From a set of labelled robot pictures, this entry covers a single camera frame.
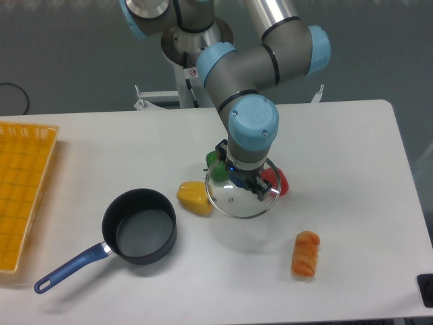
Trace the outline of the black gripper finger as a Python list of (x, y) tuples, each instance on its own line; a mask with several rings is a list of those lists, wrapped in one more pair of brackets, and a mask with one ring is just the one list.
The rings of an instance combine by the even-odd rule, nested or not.
[(271, 182), (263, 179), (261, 176), (253, 177), (246, 181), (247, 189), (256, 195), (259, 201), (263, 201), (271, 192)]
[(215, 146), (215, 152), (216, 152), (217, 160), (225, 163), (227, 160), (227, 140), (226, 139), (221, 140)]

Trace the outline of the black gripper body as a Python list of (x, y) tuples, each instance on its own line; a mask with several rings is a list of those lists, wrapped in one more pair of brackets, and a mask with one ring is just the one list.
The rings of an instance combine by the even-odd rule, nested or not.
[(236, 186), (255, 186), (256, 184), (264, 185), (266, 181), (261, 177), (264, 165), (257, 166), (254, 169), (240, 168), (233, 162), (227, 161), (227, 172), (229, 180)]

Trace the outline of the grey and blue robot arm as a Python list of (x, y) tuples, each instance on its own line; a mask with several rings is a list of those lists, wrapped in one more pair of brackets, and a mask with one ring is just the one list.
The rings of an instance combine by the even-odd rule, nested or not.
[(331, 58), (327, 33), (307, 26), (291, 1), (247, 1), (260, 45), (239, 51), (213, 1), (121, 1), (130, 29), (141, 36), (160, 33), (166, 58), (194, 69), (216, 108), (228, 138), (216, 148), (230, 180), (265, 199), (271, 183), (262, 178), (278, 130), (275, 105), (261, 95), (296, 77), (325, 68)]

